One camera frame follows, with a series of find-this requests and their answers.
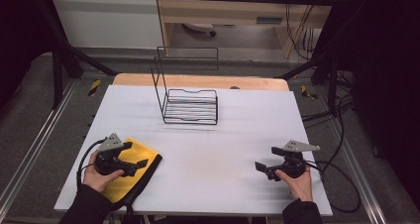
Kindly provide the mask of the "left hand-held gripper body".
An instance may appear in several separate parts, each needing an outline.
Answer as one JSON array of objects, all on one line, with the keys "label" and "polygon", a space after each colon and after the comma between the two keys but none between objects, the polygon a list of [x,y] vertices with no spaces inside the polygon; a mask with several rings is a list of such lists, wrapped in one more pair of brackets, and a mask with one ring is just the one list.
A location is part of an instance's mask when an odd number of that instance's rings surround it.
[{"label": "left hand-held gripper body", "polygon": [[123,176],[134,176],[137,168],[136,164],[121,161],[119,159],[122,151],[123,142],[116,133],[108,136],[97,149],[96,167],[97,171],[102,174],[110,174],[115,170],[121,169]]}]

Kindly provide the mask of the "black metal frame stand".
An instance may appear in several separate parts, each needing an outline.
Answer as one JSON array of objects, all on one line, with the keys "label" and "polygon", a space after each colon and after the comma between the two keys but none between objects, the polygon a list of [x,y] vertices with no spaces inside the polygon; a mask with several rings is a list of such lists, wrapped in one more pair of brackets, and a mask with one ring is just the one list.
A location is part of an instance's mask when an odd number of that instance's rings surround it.
[{"label": "black metal frame stand", "polygon": [[333,115],[336,115],[338,113],[336,109],[338,63],[335,56],[327,56],[326,54],[317,55],[297,68],[280,75],[279,78],[288,80],[313,66],[316,69],[312,74],[311,81],[314,85],[319,85],[325,80],[328,80],[327,108]]},{"label": "black metal frame stand", "polygon": [[53,5],[53,0],[34,0],[34,3],[41,13],[42,21],[47,24],[47,35],[52,39],[53,109],[63,100],[63,68],[65,68],[71,78],[80,78],[83,75],[83,71],[78,61],[81,59],[106,75],[115,76],[118,74],[117,71],[96,61],[70,44]]}]

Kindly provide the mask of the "aluminium floor rail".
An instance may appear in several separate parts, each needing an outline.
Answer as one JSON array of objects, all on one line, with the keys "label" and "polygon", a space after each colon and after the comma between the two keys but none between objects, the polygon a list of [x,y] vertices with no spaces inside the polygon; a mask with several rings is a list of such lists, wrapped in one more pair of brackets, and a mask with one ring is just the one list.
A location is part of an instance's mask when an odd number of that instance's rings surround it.
[{"label": "aluminium floor rail", "polygon": [[5,187],[4,191],[0,194],[0,222],[2,222],[5,219],[16,196],[18,195],[23,184],[25,183],[25,180],[31,172],[34,163],[36,162],[47,140],[49,139],[55,127],[55,124],[59,120],[63,110],[65,109],[68,101],[70,100],[71,95],[74,91],[74,87],[77,83],[77,79],[71,79],[69,81],[62,94],[62,100],[58,103],[57,107],[49,113],[49,116],[43,124],[41,130],[37,134],[37,137],[25,153],[25,156],[21,160],[16,171],[11,176],[11,179]]},{"label": "aluminium floor rail", "polygon": [[338,120],[331,122],[334,134],[342,145],[341,151],[345,164],[350,172],[355,185],[360,192],[361,201],[371,224],[386,224],[386,218],[378,204],[375,195],[368,183],[368,179],[362,170],[355,154],[353,153],[350,143],[345,138],[344,128]]}]

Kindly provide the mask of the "black wire rack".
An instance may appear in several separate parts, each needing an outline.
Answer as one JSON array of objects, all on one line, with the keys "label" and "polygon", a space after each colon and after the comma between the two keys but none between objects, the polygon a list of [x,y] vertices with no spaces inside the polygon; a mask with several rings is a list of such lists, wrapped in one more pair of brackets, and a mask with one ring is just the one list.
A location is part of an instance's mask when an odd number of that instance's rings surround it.
[{"label": "black wire rack", "polygon": [[159,111],[165,124],[216,125],[218,94],[214,89],[169,85],[169,77],[219,69],[217,48],[157,47],[151,75]]}]

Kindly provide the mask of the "person's right hand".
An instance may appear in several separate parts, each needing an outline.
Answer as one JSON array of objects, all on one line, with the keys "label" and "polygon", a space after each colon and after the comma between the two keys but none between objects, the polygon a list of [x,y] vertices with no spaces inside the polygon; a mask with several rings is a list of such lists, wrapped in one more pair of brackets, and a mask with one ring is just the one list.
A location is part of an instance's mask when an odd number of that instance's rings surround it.
[{"label": "person's right hand", "polygon": [[295,199],[300,199],[301,201],[313,200],[310,167],[306,167],[305,172],[297,178],[289,176],[280,169],[275,174],[288,185],[291,195]]}]

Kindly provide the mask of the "white cabinet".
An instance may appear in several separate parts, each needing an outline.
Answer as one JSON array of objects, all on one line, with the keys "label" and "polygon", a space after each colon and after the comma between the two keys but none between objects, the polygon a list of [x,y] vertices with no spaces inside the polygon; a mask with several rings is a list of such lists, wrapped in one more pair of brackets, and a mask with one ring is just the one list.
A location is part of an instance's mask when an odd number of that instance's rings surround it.
[{"label": "white cabinet", "polygon": [[79,48],[162,46],[155,0],[53,0],[69,42]]}]

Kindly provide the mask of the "yellow black floor tape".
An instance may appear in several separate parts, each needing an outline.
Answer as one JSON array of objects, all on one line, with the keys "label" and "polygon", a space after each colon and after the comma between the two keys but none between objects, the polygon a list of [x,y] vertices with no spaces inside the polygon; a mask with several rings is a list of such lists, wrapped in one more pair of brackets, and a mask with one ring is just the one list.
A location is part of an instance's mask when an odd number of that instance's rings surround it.
[{"label": "yellow black floor tape", "polygon": [[88,96],[94,96],[95,92],[97,91],[99,85],[101,83],[101,79],[95,79],[89,89]]},{"label": "yellow black floor tape", "polygon": [[301,95],[311,99],[318,99],[316,94],[309,93],[305,85],[301,85]]}]

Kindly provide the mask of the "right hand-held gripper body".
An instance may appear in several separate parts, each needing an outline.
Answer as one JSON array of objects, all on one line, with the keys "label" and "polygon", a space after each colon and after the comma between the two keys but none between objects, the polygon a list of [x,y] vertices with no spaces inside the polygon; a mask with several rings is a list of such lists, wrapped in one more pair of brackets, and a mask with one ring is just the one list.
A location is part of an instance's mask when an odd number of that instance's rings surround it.
[{"label": "right hand-held gripper body", "polygon": [[282,165],[269,167],[272,168],[272,171],[266,173],[269,180],[280,181],[280,178],[275,174],[278,169],[284,171],[293,178],[300,177],[305,172],[306,168],[303,152],[319,151],[320,147],[290,140],[281,149],[286,151],[286,156],[283,157],[284,162]]}]

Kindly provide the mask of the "black curtain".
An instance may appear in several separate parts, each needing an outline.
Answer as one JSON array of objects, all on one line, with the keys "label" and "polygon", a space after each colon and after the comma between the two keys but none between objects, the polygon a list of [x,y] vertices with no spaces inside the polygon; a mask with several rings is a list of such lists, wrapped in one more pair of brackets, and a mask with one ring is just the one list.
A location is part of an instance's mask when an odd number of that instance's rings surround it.
[{"label": "black curtain", "polygon": [[51,45],[32,0],[0,0],[0,110]]},{"label": "black curtain", "polygon": [[354,74],[371,141],[420,210],[420,0],[349,1],[332,8],[317,48],[346,37],[338,66]]}]

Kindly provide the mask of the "wooden table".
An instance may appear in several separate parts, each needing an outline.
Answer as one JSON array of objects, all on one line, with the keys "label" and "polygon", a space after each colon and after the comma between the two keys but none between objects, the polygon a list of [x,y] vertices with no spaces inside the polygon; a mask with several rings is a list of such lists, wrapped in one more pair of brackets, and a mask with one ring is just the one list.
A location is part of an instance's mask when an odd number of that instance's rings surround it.
[{"label": "wooden table", "polygon": [[[252,76],[213,76],[168,74],[164,76],[167,86],[171,87],[239,87],[248,90],[288,91],[289,86],[283,79]],[[120,73],[115,76],[113,85],[154,86],[153,76],[149,73]]]}]

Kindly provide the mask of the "yellow cloth with black edge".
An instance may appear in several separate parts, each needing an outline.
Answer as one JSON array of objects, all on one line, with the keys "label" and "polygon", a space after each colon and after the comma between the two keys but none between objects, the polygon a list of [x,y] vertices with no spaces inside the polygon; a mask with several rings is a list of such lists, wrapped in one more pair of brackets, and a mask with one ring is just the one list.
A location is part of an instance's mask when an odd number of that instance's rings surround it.
[{"label": "yellow cloth with black edge", "polygon": [[127,138],[126,142],[131,142],[132,147],[121,152],[119,158],[122,162],[131,164],[143,160],[148,162],[143,168],[137,169],[134,176],[120,176],[107,185],[103,194],[114,204],[114,210],[134,203],[152,179],[162,160],[162,156],[157,151],[134,138]]}]

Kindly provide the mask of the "light wooden desk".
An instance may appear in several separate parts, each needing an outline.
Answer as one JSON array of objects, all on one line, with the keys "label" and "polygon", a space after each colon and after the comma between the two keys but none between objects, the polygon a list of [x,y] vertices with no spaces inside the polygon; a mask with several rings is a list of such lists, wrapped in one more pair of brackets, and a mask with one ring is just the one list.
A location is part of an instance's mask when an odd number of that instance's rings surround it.
[{"label": "light wooden desk", "polygon": [[171,45],[176,24],[261,25],[274,28],[282,53],[291,56],[306,29],[324,27],[329,6],[158,0],[163,44]]}]

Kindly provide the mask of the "person's left hand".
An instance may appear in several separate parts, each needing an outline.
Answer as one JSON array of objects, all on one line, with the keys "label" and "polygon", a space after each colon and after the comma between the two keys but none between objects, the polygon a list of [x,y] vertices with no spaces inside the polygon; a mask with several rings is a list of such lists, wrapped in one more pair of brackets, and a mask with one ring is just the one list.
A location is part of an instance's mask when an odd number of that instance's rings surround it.
[{"label": "person's left hand", "polygon": [[124,172],[121,169],[118,169],[110,174],[100,174],[95,167],[96,157],[96,152],[90,156],[88,167],[84,171],[84,178],[82,183],[88,185],[97,192],[102,193],[109,183],[120,177]]}]

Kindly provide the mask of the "white chair base with caster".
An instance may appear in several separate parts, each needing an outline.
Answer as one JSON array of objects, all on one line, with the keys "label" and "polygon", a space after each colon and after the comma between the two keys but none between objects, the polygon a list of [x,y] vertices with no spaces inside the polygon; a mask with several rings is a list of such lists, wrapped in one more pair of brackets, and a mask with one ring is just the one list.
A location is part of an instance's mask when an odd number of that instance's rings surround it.
[{"label": "white chair base with caster", "polygon": [[184,23],[183,26],[193,31],[208,33],[211,37],[215,37],[217,35],[217,33],[214,30],[214,27],[211,24]]}]

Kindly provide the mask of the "white table board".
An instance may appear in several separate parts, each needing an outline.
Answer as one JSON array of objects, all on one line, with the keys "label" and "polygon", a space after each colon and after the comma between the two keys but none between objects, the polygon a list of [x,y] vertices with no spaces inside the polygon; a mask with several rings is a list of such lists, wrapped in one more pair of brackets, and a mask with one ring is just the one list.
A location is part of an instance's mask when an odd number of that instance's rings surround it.
[{"label": "white table board", "polygon": [[220,89],[217,95],[217,124],[166,124],[153,87],[108,87],[83,145],[115,133],[162,157],[133,204],[136,213],[275,216],[291,202],[287,185],[255,164],[276,166],[283,159],[272,148],[306,142],[294,94]]}]

